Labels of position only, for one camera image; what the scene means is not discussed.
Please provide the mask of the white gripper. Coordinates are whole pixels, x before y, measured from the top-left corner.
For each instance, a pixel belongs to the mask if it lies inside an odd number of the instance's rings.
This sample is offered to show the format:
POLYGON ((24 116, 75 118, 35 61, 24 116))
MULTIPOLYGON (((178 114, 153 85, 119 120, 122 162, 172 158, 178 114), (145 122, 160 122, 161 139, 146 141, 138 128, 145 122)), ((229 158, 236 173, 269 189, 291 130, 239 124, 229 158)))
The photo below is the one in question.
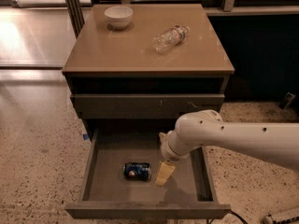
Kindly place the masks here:
POLYGON ((179 162, 189 156, 184 144, 175 131, 159 133, 160 150, 166 161, 161 161, 156 175, 155 185, 162 187, 174 173, 176 166, 171 162, 179 162))

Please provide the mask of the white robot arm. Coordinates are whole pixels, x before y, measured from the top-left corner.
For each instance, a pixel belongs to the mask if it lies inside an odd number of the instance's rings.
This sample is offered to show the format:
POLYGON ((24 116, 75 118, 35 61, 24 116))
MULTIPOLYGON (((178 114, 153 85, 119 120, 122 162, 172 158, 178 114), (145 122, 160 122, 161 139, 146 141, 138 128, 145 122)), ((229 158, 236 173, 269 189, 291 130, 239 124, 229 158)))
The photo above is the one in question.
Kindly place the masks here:
POLYGON ((174 173, 177 162, 206 146, 227 148, 299 171, 298 123, 225 122, 218 112, 203 110, 180 116, 175 129, 159 137, 164 160, 156 175, 158 187, 174 173))

